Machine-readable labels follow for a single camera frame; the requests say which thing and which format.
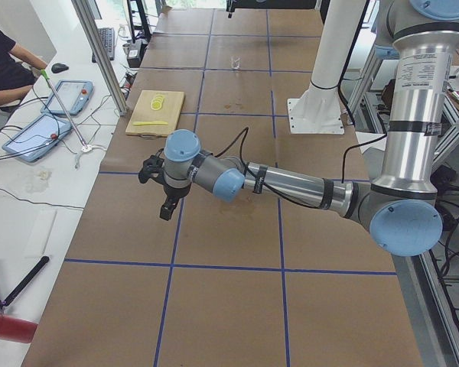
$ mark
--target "yellow object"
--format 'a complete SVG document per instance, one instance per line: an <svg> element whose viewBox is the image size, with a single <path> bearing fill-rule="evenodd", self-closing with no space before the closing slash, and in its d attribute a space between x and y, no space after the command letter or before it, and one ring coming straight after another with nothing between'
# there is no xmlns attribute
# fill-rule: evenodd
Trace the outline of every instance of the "yellow object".
<svg viewBox="0 0 459 367"><path fill-rule="evenodd" d="M153 109L151 103L161 100L163 100L162 108ZM184 92L143 90L125 133L127 135L169 136L177 128L183 103Z"/></svg>
<svg viewBox="0 0 459 367"><path fill-rule="evenodd" d="M155 94L153 99L151 100L151 109L153 111L159 111L163 107L163 101L165 100L165 96L163 94Z"/></svg>
<svg viewBox="0 0 459 367"><path fill-rule="evenodd" d="M145 125L168 125L168 122L155 120L155 121L134 121L133 126L145 126Z"/></svg>

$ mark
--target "computer mouse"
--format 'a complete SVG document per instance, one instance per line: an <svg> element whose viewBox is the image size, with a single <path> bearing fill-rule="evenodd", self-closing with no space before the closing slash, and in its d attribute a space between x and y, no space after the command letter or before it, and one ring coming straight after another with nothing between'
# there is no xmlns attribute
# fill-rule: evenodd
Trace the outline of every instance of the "computer mouse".
<svg viewBox="0 0 459 367"><path fill-rule="evenodd" d="M62 71L68 70L68 69L69 69L69 67L67 65L65 65L64 63L55 63L51 67L51 71L53 72L53 74L58 74L58 73L61 73Z"/></svg>

